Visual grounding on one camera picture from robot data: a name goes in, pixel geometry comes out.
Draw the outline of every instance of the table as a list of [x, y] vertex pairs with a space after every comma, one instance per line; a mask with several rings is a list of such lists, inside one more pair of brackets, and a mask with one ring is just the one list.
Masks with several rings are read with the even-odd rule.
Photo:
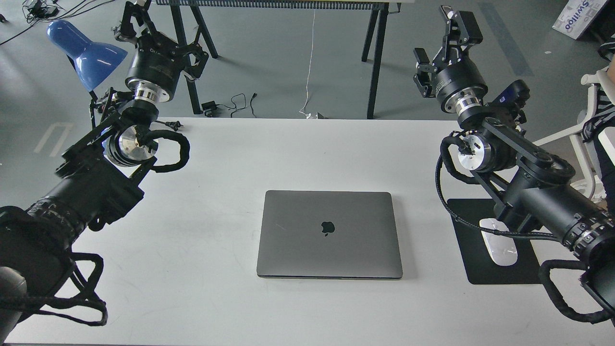
[[[570, 321], [540, 285], [468, 283], [451, 219], [434, 190], [442, 137], [456, 121], [186, 118], [191, 159], [150, 173], [145, 198], [74, 250], [105, 259], [98, 286], [109, 323], [47, 316], [10, 343], [121, 345], [611, 345], [610, 323]], [[176, 160], [161, 143], [159, 164]], [[267, 190], [388, 191], [400, 281], [265, 279], [256, 275]], [[443, 176], [447, 198], [486, 198]], [[534, 241], [540, 262], [572, 259]], [[597, 304], [579, 272], [556, 272], [572, 307]]]
[[[374, 118], [374, 107], [376, 106], [376, 92], [378, 90], [378, 78], [380, 76], [380, 63], [382, 59], [382, 51], [384, 45], [384, 34], [386, 31], [386, 22], [389, 15], [389, 1], [335, 1], [335, 0], [156, 0], [158, 5], [168, 5], [171, 9], [173, 24], [175, 25], [175, 33], [177, 34], [177, 42], [183, 46], [186, 44], [186, 33], [184, 30], [183, 20], [179, 6], [190, 6], [195, 21], [199, 27], [196, 40], [202, 35], [203, 39], [210, 51], [212, 58], [218, 58], [218, 51], [213, 44], [212, 37], [207, 29], [203, 15], [199, 10], [199, 6], [217, 6], [217, 7], [267, 7], [277, 9], [341, 9], [341, 10], [370, 10], [370, 22], [367, 28], [365, 43], [363, 44], [363, 53], [361, 61], [367, 61], [367, 55], [370, 51], [370, 45], [373, 40], [374, 29], [376, 27], [376, 19], [378, 19], [378, 33], [376, 34], [376, 44], [374, 48], [374, 64], [371, 72], [370, 95], [367, 104], [367, 119]], [[188, 83], [188, 92], [192, 103], [192, 111], [194, 114], [202, 114], [201, 106], [199, 105], [199, 96], [196, 91], [196, 86], [193, 82]]]

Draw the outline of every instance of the white mouse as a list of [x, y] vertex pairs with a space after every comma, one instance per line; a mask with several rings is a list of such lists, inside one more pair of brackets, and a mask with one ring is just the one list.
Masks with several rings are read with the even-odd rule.
[[[504, 222], [496, 219], [482, 219], [479, 223], [481, 227], [490, 228], [498, 231], [508, 231], [508, 227]], [[485, 240], [485, 246], [487, 252], [493, 263], [506, 267], [517, 263], [517, 247], [515, 241], [512, 238], [506, 236], [494, 235], [487, 232], [483, 233], [483, 240]]]

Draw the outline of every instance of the black table leg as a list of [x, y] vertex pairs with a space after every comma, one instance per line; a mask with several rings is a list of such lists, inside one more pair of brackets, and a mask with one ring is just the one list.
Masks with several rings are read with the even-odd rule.
[[367, 35], [365, 36], [365, 44], [363, 45], [363, 55], [361, 61], [367, 61], [367, 54], [370, 52], [371, 40], [374, 37], [374, 29], [376, 28], [376, 19], [378, 19], [378, 10], [371, 10], [370, 24], [367, 26]]
[[376, 34], [376, 47], [374, 51], [374, 66], [371, 70], [370, 100], [367, 103], [367, 118], [374, 118], [374, 107], [376, 105], [376, 91], [378, 89], [378, 77], [380, 77], [380, 61], [383, 56], [384, 32], [386, 30], [386, 20], [389, 16], [389, 3], [385, 3], [380, 10], [378, 19], [378, 33]]
[[[173, 24], [175, 25], [175, 33], [177, 34], [177, 43], [180, 46], [186, 45], [186, 32], [184, 30], [184, 22], [181, 19], [181, 12], [179, 6], [170, 6], [171, 16], [173, 17]], [[187, 66], [192, 65], [189, 56], [184, 57], [184, 62]], [[188, 85], [188, 95], [190, 95], [190, 103], [192, 104], [192, 112], [194, 114], [202, 114], [203, 111], [199, 105], [199, 94], [196, 91], [196, 85], [186, 78], [186, 84]]]
[[205, 44], [209, 49], [209, 56], [216, 59], [218, 58], [218, 51], [216, 47], [213, 45], [212, 37], [209, 35], [209, 30], [207, 29], [207, 25], [205, 25], [205, 19], [203, 19], [203, 14], [200, 12], [198, 6], [190, 6], [192, 10], [192, 14], [194, 14], [194, 19], [196, 23], [199, 25], [200, 33], [203, 35], [203, 39], [205, 40]]

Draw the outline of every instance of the laptop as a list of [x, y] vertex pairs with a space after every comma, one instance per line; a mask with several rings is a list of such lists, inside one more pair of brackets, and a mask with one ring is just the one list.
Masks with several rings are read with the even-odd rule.
[[400, 279], [391, 194], [267, 191], [256, 273], [263, 278]]

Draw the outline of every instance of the power adapter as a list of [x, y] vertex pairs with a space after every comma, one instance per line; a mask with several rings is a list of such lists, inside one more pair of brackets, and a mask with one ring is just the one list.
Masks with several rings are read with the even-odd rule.
[[34, 18], [41, 19], [55, 17], [60, 11], [60, 9], [55, 6], [43, 6], [43, 2], [41, 0], [31, 0], [27, 8], [28, 12]]
[[205, 102], [205, 103], [202, 103], [200, 106], [203, 109], [203, 115], [205, 115], [208, 118], [212, 118], [213, 111], [218, 109], [218, 106], [216, 105], [216, 101]]

